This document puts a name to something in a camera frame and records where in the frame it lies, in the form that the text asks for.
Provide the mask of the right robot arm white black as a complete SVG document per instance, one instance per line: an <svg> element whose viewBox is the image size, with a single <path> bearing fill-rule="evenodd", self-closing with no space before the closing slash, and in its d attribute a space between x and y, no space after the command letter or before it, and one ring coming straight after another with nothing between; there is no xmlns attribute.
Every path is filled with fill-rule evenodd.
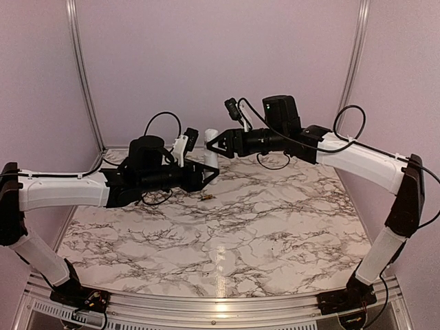
<svg viewBox="0 0 440 330"><path fill-rule="evenodd" d="M206 143L209 151L227 158L245 157L282 151L310 164L332 166L385 188L395 202L370 251L341 292L340 301L348 308L357 307L367 297L367 290L391 264L406 241L419 229L424 205L424 176L421 158L402 159L360 144L317 125L303 128L293 96L264 98L263 129L228 129Z"/></svg>

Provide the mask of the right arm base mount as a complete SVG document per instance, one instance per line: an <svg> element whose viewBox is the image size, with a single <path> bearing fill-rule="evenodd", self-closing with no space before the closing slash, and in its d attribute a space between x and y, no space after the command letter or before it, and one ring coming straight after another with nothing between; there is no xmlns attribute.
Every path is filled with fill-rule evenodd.
<svg viewBox="0 0 440 330"><path fill-rule="evenodd" d="M317 299L322 315L359 309L377 302L372 285L326 291L318 294Z"/></svg>

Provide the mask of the white remote control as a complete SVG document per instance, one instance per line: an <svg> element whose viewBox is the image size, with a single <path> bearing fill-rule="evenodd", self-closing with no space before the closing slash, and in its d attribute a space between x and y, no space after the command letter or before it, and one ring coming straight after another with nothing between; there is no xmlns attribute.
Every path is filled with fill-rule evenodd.
<svg viewBox="0 0 440 330"><path fill-rule="evenodd" d="M217 137L219 134L216 129L206 129L204 133L204 150L203 150L203 162L213 168L218 168L218 156L216 153L208 150L207 143Z"/></svg>

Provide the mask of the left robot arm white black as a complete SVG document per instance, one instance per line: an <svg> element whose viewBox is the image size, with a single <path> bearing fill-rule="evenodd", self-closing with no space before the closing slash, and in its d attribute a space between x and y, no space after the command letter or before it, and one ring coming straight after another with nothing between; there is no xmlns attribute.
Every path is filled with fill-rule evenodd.
<svg viewBox="0 0 440 330"><path fill-rule="evenodd" d="M116 168L38 173L7 163L1 172L1 245L42 273L69 304L82 305L87 289L72 264L26 228L25 212L55 206L121 208L141 200L145 193L172 188L200 191L219 175L219 169L186 159L192 148L187 135L181 135L171 151L162 138L145 135L131 141L127 157Z"/></svg>

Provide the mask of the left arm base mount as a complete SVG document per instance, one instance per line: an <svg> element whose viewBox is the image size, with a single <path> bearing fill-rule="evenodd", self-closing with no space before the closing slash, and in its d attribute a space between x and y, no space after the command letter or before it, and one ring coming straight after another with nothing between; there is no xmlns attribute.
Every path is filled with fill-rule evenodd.
<svg viewBox="0 0 440 330"><path fill-rule="evenodd" d="M50 294L54 302L74 307L79 311L104 313L107 310L110 293L91 287L55 287Z"/></svg>

